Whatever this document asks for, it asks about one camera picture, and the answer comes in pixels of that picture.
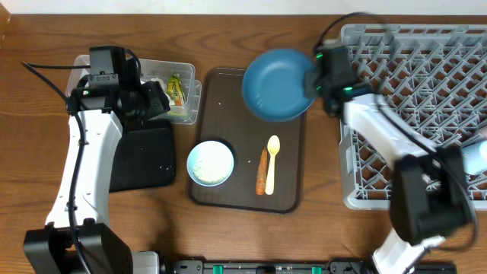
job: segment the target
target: dish rack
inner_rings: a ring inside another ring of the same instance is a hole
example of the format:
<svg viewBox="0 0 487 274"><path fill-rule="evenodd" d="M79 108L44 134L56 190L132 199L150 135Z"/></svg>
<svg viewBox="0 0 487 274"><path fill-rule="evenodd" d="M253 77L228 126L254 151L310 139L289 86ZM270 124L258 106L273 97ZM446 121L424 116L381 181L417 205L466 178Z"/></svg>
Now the dish rack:
<svg viewBox="0 0 487 274"><path fill-rule="evenodd" d="M487 126L487 26L389 27L393 46L379 24L342 28L353 68L424 137L443 147L478 141L476 130ZM344 203L350 209L388 209L392 171L367 140L343 124L340 129ZM473 205L486 210L487 173L466 177ZM425 184L427 190L438 186Z"/></svg>

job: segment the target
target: black tray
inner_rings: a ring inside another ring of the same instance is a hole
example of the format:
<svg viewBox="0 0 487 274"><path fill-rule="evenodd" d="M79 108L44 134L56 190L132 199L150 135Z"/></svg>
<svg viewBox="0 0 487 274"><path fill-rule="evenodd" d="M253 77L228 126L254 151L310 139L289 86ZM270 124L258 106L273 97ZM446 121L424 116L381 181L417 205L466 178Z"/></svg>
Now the black tray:
<svg viewBox="0 0 487 274"><path fill-rule="evenodd" d="M231 148L235 167L218 186L200 186L190 177L188 192L201 205L288 213L301 200L305 114L284 123L267 123L245 106L241 85L244 69L214 68L206 76L197 143L216 140ZM277 135L281 150L275 159L272 195L256 195L256 174L262 149Z"/></svg>

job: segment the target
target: orange carrot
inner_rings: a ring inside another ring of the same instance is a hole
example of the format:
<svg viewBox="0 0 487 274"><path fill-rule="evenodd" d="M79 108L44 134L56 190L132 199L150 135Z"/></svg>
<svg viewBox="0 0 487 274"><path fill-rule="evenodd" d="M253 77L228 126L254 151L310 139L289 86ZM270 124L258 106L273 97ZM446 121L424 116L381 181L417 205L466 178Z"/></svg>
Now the orange carrot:
<svg viewBox="0 0 487 274"><path fill-rule="evenodd" d="M263 195L266 192L267 177L267 149L262 150L259 167L257 168L256 194Z"/></svg>

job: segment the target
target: blue plate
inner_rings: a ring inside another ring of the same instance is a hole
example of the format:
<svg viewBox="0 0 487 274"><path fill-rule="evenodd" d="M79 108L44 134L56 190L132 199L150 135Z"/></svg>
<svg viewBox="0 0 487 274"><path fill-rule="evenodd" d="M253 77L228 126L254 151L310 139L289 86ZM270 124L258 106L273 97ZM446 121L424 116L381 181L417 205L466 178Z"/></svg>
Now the blue plate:
<svg viewBox="0 0 487 274"><path fill-rule="evenodd" d="M247 108L269 122L300 116L314 101L304 95L304 73L313 66L309 56L294 49L273 49L257 57L243 77Z"/></svg>

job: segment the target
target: yellow spoon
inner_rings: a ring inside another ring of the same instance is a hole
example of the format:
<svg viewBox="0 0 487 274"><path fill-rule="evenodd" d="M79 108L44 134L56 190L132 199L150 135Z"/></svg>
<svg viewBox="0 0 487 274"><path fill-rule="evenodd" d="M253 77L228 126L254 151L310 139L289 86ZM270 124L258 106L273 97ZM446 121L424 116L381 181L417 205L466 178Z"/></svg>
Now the yellow spoon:
<svg viewBox="0 0 487 274"><path fill-rule="evenodd" d="M276 135L271 136L269 142L267 143L267 151L271 155L269 161L269 171L267 171L267 181L266 181L266 194L271 195L274 193L274 166L275 166L275 156L278 154L279 149L281 149L281 143Z"/></svg>

